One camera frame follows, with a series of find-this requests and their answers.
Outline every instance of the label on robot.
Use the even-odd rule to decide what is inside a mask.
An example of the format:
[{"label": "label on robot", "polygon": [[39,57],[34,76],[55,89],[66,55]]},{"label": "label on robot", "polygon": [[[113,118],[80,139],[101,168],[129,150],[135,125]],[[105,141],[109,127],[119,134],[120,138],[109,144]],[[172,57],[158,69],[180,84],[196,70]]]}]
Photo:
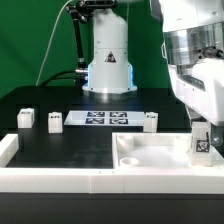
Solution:
[{"label": "label on robot", "polygon": [[91,111],[88,112],[87,117],[105,117],[105,112]]},{"label": "label on robot", "polygon": [[128,119],[110,119],[110,124],[128,124]]},{"label": "label on robot", "polygon": [[109,53],[109,55],[107,56],[105,62],[112,62],[112,63],[116,63],[115,57],[113,55],[112,52]]},{"label": "label on robot", "polygon": [[87,118],[86,124],[104,124],[103,118]]},{"label": "label on robot", "polygon": [[110,112],[110,117],[127,117],[127,112]]}]

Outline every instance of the white block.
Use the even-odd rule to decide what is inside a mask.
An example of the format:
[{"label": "white block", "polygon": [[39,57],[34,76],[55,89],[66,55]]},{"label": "white block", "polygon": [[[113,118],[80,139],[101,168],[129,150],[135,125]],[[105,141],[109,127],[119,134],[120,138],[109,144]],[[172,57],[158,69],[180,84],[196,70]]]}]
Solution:
[{"label": "white block", "polygon": [[8,134],[0,142],[0,167],[5,167],[19,149],[17,134]]},{"label": "white block", "polygon": [[62,133],[62,113],[53,112],[48,114],[48,132]]},{"label": "white block", "polygon": [[145,115],[143,132],[157,132],[158,113],[150,112]]},{"label": "white block", "polygon": [[21,109],[17,115],[18,128],[32,128],[34,123],[34,109]]},{"label": "white block", "polygon": [[210,125],[207,122],[193,122],[190,151],[191,164],[195,166],[212,166],[212,151]]}]

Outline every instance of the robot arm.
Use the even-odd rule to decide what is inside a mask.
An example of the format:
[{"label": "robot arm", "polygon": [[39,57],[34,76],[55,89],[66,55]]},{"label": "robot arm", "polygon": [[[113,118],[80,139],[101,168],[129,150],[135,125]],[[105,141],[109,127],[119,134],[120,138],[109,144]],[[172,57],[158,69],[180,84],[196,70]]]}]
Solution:
[{"label": "robot arm", "polygon": [[224,1],[150,0],[163,16],[163,52],[172,89],[194,118],[211,124],[211,144],[223,143]]}]

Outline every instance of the marker on block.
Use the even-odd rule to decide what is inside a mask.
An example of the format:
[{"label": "marker on block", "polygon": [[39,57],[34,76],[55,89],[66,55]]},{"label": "marker on block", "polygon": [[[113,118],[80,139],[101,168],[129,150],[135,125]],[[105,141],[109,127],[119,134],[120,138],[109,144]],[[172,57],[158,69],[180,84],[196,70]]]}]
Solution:
[{"label": "marker on block", "polygon": [[17,115],[18,128],[32,128],[34,123],[34,109],[21,109]]},{"label": "marker on block", "polygon": [[145,114],[143,132],[157,132],[158,113],[149,112]]},{"label": "marker on block", "polygon": [[48,114],[48,132],[62,133],[62,113],[53,112]]}]

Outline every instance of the black tabletop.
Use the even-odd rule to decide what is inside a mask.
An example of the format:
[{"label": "black tabletop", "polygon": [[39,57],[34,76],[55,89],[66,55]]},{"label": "black tabletop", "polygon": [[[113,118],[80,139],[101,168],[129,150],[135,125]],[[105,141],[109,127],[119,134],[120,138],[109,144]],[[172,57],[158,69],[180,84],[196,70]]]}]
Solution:
[{"label": "black tabletop", "polygon": [[[0,100],[0,135],[19,134],[19,150],[8,167],[113,168],[112,133],[142,132],[142,127],[64,126],[48,133],[48,113],[70,110],[159,113],[158,132],[189,132],[185,107],[169,89],[140,89],[132,98],[104,101],[82,96],[73,87],[20,87]],[[35,109],[31,129],[17,129],[22,108]]]}]

